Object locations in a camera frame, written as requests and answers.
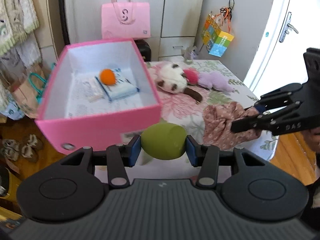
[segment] black bag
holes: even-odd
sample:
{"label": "black bag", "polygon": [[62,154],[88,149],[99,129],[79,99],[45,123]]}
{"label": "black bag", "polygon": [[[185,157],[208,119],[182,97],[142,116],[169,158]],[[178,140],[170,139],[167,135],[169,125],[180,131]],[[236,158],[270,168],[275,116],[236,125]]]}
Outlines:
{"label": "black bag", "polygon": [[145,62],[151,61],[151,49],[149,44],[145,40],[136,40],[135,43],[141,53],[141,56]]}

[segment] teal rope handle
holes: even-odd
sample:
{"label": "teal rope handle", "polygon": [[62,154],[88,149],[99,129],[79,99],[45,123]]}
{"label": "teal rope handle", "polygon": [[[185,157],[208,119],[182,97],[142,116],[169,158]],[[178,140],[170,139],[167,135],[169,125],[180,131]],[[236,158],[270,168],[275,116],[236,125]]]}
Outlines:
{"label": "teal rope handle", "polygon": [[35,77],[37,77],[38,79],[40,79],[43,83],[44,83],[44,85],[47,83],[47,81],[42,77],[42,76],[39,76],[37,73],[30,73],[29,74],[29,82],[30,82],[30,84],[31,84],[31,86],[38,92],[38,94],[39,95],[41,95],[42,94],[42,92],[43,92],[43,90],[39,90],[35,85],[34,85],[34,83],[32,82],[32,80],[31,80],[31,76],[35,76]]}

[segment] floral tablecloth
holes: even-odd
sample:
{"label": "floral tablecloth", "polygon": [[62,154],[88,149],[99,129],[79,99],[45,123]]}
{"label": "floral tablecloth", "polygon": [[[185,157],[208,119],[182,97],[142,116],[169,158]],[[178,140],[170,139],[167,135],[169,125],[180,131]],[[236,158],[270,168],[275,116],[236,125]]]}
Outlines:
{"label": "floral tablecloth", "polygon": [[[147,63],[151,76],[155,79],[155,72],[159,62]],[[208,91],[199,87],[192,87],[203,96],[203,101],[197,105],[195,100],[185,94],[169,94],[158,89],[159,96],[163,102],[161,122],[171,122],[183,126],[187,134],[193,136],[198,142],[202,143],[204,133],[204,121],[202,111],[208,104],[224,104],[230,101],[237,101],[244,108],[252,106],[258,99],[255,95],[220,61],[218,60],[194,60],[185,67],[193,67],[198,71],[210,72],[220,71],[229,84],[235,88],[234,93],[222,93]],[[276,150],[277,137],[273,137],[271,132],[263,131],[260,138],[250,142],[241,143],[237,147],[245,147],[254,152],[264,160],[270,160]],[[126,172],[130,182],[135,178],[142,179],[182,179],[198,175],[200,167],[191,166],[187,154],[185,153],[178,159],[163,161],[157,160],[147,155],[143,150],[139,155],[134,167],[126,167]],[[108,182],[107,173],[104,170],[96,169],[95,176],[102,182]],[[231,176],[230,168],[219,167],[218,182],[224,182]]]}
{"label": "floral tablecloth", "polygon": [[[155,66],[159,62],[147,63],[148,70],[155,78]],[[159,96],[163,103],[162,118],[163,121],[175,123],[183,126],[187,134],[198,142],[203,142],[204,121],[202,117],[203,109],[209,104],[225,104],[230,101],[239,102],[243,108],[252,106],[258,99],[230,70],[228,70],[218,60],[194,60],[186,67],[192,67],[199,72],[210,72],[217,70],[228,79],[228,83],[235,88],[233,93],[222,93],[218,91],[209,91],[200,87],[192,86],[203,96],[203,101],[197,105],[195,100],[185,94],[169,94],[158,89]],[[264,160],[269,161],[277,145],[277,137],[272,136],[271,132],[263,131],[260,138],[250,142],[244,142],[239,147],[245,147]]]}

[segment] yellow bin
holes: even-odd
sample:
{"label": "yellow bin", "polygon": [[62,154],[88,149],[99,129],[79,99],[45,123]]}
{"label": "yellow bin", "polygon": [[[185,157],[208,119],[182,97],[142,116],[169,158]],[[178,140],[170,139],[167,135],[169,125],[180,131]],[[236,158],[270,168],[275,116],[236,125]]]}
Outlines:
{"label": "yellow bin", "polygon": [[9,173],[9,189],[7,195],[4,197],[0,197],[2,199],[9,200],[11,202],[17,202],[16,193],[17,188],[21,183],[21,180],[14,176],[7,168],[5,168]]}

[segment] pink bag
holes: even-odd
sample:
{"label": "pink bag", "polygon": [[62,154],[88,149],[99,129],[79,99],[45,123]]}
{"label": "pink bag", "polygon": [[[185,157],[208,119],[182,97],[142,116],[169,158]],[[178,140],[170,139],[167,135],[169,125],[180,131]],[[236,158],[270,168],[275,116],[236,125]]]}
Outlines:
{"label": "pink bag", "polygon": [[205,124],[203,142],[215,145],[221,150],[227,150],[239,143],[259,138],[261,130],[248,130],[240,133],[231,132],[232,121],[258,113],[255,107],[244,110],[241,104],[237,102],[207,106],[203,110]]}
{"label": "pink bag", "polygon": [[101,32],[103,39],[134,38],[146,39],[150,33],[150,5],[147,2],[103,4],[101,8]]}

